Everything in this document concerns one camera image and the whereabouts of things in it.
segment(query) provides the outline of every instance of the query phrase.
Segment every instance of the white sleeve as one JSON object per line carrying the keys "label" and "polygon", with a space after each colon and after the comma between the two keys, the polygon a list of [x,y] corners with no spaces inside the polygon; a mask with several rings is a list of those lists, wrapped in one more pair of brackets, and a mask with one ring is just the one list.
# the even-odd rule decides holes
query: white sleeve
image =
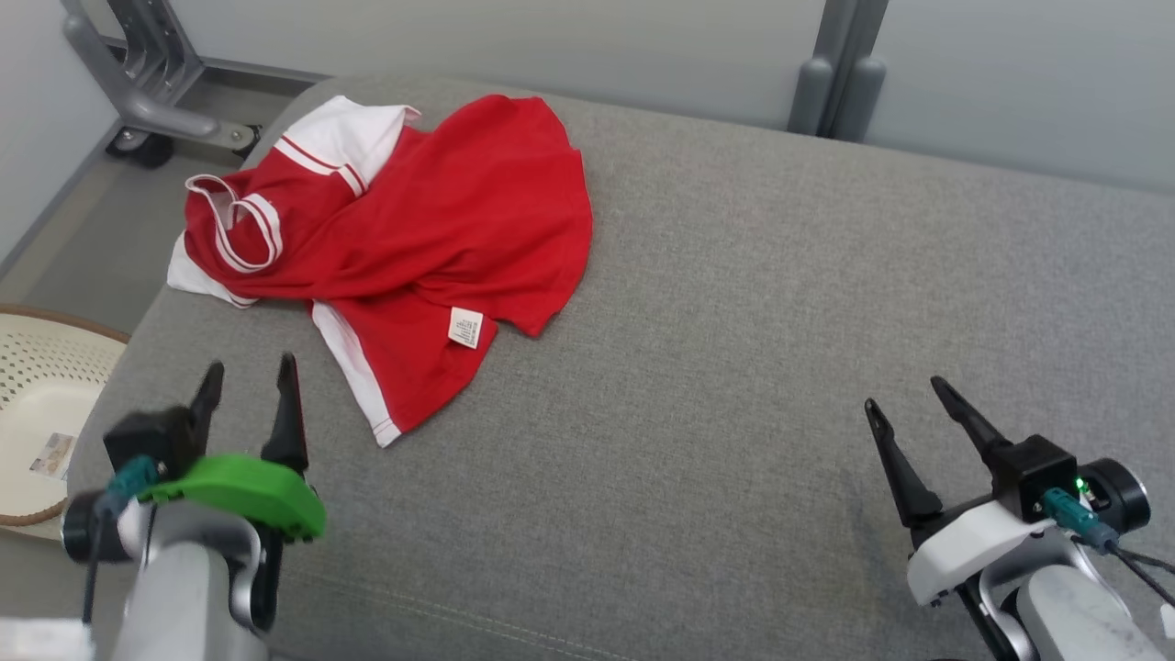
{"label": "white sleeve", "polygon": [[335,96],[294,122],[274,149],[310,171],[337,171],[357,196],[391,157],[404,124],[419,116],[411,106],[361,106]]}
{"label": "white sleeve", "polygon": [[172,263],[167,267],[167,284],[181,291],[216,296],[239,308],[247,308],[257,302],[257,298],[243,298],[233,294],[204,272],[196,262],[192,261],[183,244],[183,234],[180,234],[180,237],[175,240],[175,247],[172,248]]}
{"label": "white sleeve", "polygon": [[388,414],[388,405],[383,402],[383,391],[380,383],[371,372],[371,365],[363,355],[360,338],[350,323],[343,318],[338,311],[322,301],[314,301],[310,309],[310,318],[318,326],[322,339],[327,343],[327,349],[338,362],[338,367],[343,370],[347,385],[355,394],[363,417],[371,426],[375,434],[375,443],[385,448],[400,438],[400,429]]}

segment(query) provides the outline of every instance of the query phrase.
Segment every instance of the teal connector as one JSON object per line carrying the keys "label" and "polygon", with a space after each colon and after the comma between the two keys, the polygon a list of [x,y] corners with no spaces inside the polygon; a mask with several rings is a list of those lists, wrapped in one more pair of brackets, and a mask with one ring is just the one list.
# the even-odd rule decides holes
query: teal connector
{"label": "teal connector", "polygon": [[110,478],[106,493],[94,504],[94,511],[98,514],[105,511],[112,519],[118,519],[133,498],[156,484],[159,470],[155,468],[155,460],[140,454],[123,464],[114,478]]}
{"label": "teal connector", "polygon": [[1048,490],[1040,499],[1040,505],[1045,514],[1056,521],[1058,526],[1081,535],[1081,539],[1099,553],[1109,553],[1110,547],[1117,545],[1117,531],[1102,524],[1096,514],[1086,510],[1077,499],[1063,490],[1056,487]]}

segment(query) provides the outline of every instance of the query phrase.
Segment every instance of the gray fabric surface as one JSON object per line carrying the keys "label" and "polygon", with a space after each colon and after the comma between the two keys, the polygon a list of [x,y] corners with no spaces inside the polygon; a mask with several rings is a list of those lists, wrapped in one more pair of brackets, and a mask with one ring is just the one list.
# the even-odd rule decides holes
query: gray fabric surface
{"label": "gray fabric surface", "polygon": [[[492,90],[324,82],[424,126]],[[327,538],[290,549],[281,650],[317,659],[983,659],[956,601],[914,606],[861,405],[948,503],[986,474],[929,389],[1006,434],[1116,457],[1171,555],[1175,200],[559,97],[596,234],[548,332],[506,329],[474,384],[390,450],[304,311],[163,291],[83,433],[227,367],[213,452],[268,433],[297,353]],[[1101,564],[1157,635],[1157,601]],[[1163,643],[1169,654],[1171,647]]]}

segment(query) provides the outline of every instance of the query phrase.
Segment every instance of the clothing tag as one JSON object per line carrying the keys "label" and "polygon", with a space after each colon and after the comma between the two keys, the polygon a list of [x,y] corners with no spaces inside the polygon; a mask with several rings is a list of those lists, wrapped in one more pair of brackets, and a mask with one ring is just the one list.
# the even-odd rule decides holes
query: clothing tag
{"label": "clothing tag", "polygon": [[449,316],[449,339],[458,345],[476,350],[477,339],[482,336],[483,318],[485,315],[479,311],[459,306],[452,308],[452,313]]}
{"label": "clothing tag", "polygon": [[28,467],[33,473],[53,478],[66,479],[66,468],[69,468],[69,460],[73,458],[74,438],[67,434],[52,434],[48,443],[41,448],[41,453]]}

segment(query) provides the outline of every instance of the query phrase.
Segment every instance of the floor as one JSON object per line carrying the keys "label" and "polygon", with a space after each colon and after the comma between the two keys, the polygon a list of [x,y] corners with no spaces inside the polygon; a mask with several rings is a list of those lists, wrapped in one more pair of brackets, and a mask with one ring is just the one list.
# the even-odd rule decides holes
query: floor
{"label": "floor", "polygon": [[[209,70],[181,106],[268,124],[308,86]],[[154,170],[100,154],[0,277],[0,302],[62,311],[132,333],[163,285],[172,245],[183,229],[184,180],[240,167],[241,158],[227,149],[182,141]]]}
{"label": "floor", "polygon": [[[271,122],[308,83],[208,72],[183,107],[242,123]],[[176,143],[147,170],[105,153],[0,277],[0,302],[86,317],[133,333],[163,285],[183,229],[186,178],[241,167],[231,153]],[[76,618],[83,569],[58,542],[0,530],[0,618]],[[134,567],[106,567],[95,602],[98,657],[114,643]]]}

